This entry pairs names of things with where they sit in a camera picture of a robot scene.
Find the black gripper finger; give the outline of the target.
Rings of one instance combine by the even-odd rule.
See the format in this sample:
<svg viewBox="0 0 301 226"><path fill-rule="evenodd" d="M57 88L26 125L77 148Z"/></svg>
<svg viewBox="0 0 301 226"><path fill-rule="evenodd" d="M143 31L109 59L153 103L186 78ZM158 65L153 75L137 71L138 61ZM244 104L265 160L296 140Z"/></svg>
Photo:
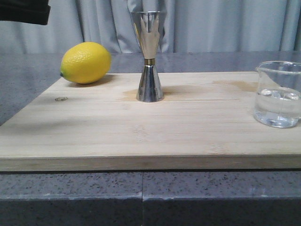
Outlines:
<svg viewBox="0 0 301 226"><path fill-rule="evenodd" d="M0 20L47 25L48 0L0 0Z"/></svg>

